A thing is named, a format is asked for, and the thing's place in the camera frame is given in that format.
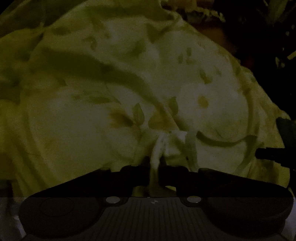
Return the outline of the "white patterned small garment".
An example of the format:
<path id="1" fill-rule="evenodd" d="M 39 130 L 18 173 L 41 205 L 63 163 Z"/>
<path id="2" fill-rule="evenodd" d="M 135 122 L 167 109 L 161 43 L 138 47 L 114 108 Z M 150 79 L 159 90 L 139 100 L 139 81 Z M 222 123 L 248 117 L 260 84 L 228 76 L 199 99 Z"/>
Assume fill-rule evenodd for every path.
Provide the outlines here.
<path id="1" fill-rule="evenodd" d="M 287 118 L 252 72 L 159 1 L 25 1 L 1 15 L 1 178 L 27 197 L 150 156 L 287 187 L 255 158 Z"/>

